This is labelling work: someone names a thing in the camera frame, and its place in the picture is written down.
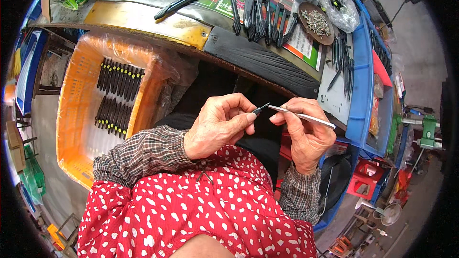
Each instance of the red plastic stool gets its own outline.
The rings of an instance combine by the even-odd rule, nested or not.
[[[355,168],[354,174],[346,192],[360,198],[371,199],[373,192],[375,191],[376,183],[379,181],[383,174],[383,168],[370,163],[366,159],[359,159],[359,164],[357,164],[357,167]],[[368,186],[367,192],[358,193],[358,189],[363,185]]]

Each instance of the plaid sleeve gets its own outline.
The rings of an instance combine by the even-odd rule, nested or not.
[[[281,183],[279,204],[291,219],[304,220],[316,225],[319,220],[320,168],[311,175],[302,175],[294,163],[287,170]]]
[[[94,159],[94,179],[132,188],[142,177],[195,165],[183,147],[187,131],[162,125],[133,135]]]

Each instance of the orange container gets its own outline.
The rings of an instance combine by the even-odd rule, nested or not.
[[[95,97],[100,63],[104,58],[145,69],[131,112],[126,138],[147,129],[152,123],[158,97],[166,74],[163,60],[152,46],[112,35],[83,35],[78,41],[60,91],[56,122],[56,152],[60,168],[80,185],[90,189],[93,181],[93,158],[84,149],[90,139],[85,131],[94,125]]]

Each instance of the dark wooden plank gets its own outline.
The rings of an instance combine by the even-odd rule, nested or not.
[[[39,90],[60,91],[60,87],[40,85]]]
[[[38,90],[36,95],[60,95],[60,91]]]
[[[283,57],[220,27],[214,27],[204,52],[305,98],[317,99],[320,82]]]
[[[35,83],[33,84],[32,99],[35,99],[35,95],[38,94],[37,92],[40,86],[41,73],[43,72],[44,62],[48,54],[49,41],[50,41],[50,36],[48,35],[48,39],[46,40],[46,43],[44,44],[43,50],[41,52],[40,61],[38,62],[37,73],[35,74]]]

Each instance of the pile of small pins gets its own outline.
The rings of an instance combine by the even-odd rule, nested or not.
[[[327,91],[329,91],[333,87],[342,72],[344,79],[344,97],[346,97],[348,101],[351,100],[351,93],[354,87],[354,59],[349,57],[349,48],[350,46],[347,45],[347,34],[345,32],[338,33],[338,37],[335,38],[331,49],[332,64],[335,68],[336,75],[327,88]]]
[[[99,124],[99,129],[108,129],[108,134],[114,132],[119,138],[123,135],[126,139],[131,112],[132,107],[105,96],[100,102],[94,125]]]
[[[328,21],[325,16],[318,12],[317,10],[313,11],[301,11],[304,19],[307,19],[307,26],[309,29],[314,31],[318,36],[330,36],[330,29],[328,27]]]
[[[97,88],[101,91],[116,94],[126,101],[133,101],[145,72],[142,68],[121,64],[104,58],[100,63],[99,80]]]

